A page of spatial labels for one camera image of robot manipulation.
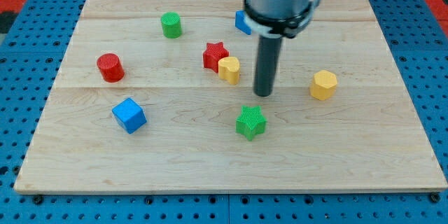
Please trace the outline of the blue block behind arm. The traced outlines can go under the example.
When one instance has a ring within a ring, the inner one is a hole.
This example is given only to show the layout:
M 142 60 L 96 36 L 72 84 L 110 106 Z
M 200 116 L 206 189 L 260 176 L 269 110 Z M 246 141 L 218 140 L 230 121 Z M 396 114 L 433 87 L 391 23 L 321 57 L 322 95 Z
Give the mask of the blue block behind arm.
M 237 10 L 235 12 L 235 18 L 234 18 L 234 25 L 236 28 L 238 28 L 241 32 L 251 35 L 251 28 L 245 23 L 244 20 L 244 11 L 243 10 Z

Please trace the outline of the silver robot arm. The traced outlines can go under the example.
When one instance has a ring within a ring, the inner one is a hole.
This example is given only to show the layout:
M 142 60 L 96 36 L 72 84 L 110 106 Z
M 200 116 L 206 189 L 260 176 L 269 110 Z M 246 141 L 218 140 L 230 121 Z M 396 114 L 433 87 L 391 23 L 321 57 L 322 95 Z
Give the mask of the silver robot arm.
M 243 0 L 244 21 L 268 39 L 293 39 L 312 21 L 320 0 Z

